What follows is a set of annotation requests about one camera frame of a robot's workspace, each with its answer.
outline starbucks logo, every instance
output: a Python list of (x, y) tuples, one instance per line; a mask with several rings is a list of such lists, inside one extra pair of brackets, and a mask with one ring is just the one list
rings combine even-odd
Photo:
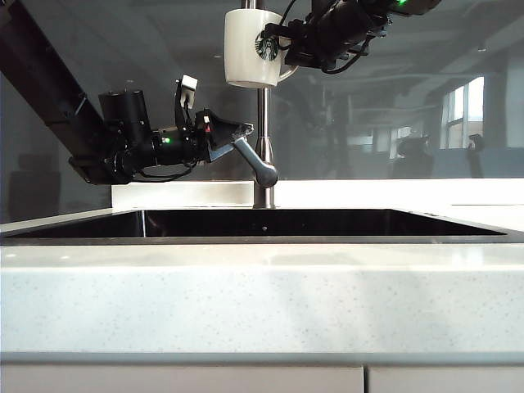
[(278, 55), (278, 42), (275, 38), (262, 38), (259, 34), (255, 41), (255, 49), (264, 60), (273, 61)]

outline coffee mug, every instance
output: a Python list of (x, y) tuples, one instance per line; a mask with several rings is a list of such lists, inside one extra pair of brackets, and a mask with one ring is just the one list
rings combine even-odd
[(280, 74), (282, 50), (275, 38), (261, 38), (268, 23), (280, 23), (282, 17), (271, 11), (240, 9), (226, 14), (224, 64), (229, 84), (242, 88), (274, 88), (290, 77), (291, 68)]

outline cabinet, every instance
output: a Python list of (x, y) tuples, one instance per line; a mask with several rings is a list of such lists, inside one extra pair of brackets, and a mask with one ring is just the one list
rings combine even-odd
[(524, 368), (370, 368), (369, 393), (522, 393)]
[(3, 365), (2, 393), (364, 393), (362, 368)]

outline sink basin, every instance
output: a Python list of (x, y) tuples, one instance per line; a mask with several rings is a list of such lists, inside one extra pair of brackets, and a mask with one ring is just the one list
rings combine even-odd
[(147, 210), (8, 233), (2, 242), (511, 242), (516, 234), (400, 210)]

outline gray lever handle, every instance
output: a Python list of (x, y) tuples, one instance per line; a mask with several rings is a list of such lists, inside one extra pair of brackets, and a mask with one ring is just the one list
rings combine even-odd
[(273, 166), (260, 159), (256, 151), (250, 146), (246, 138), (240, 137), (233, 141), (233, 146), (244, 157), (247, 163), (255, 171), (256, 182), (262, 188), (271, 188), (278, 181), (278, 171)]

